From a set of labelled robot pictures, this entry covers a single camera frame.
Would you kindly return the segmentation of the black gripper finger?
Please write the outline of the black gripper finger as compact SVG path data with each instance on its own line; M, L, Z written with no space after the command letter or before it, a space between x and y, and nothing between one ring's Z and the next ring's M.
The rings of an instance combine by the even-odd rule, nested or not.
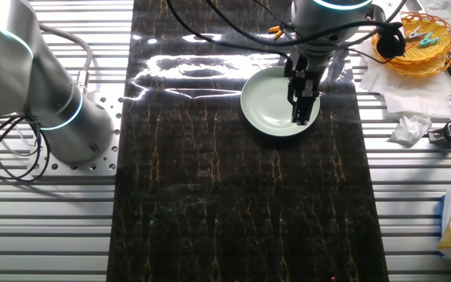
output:
M290 105L292 106L292 118L299 118L300 107L298 105L298 97L299 97L299 89L298 87L292 83L288 83L288 93L287 99Z
M307 124L318 97L318 91L295 91L294 122L297 125Z

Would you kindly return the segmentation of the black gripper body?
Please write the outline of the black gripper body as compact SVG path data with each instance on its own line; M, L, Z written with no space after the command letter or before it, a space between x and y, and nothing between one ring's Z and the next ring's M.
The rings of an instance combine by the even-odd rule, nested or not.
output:
M288 79L288 96L319 96L319 83L323 76L321 65L315 59L293 50L287 59L283 76Z

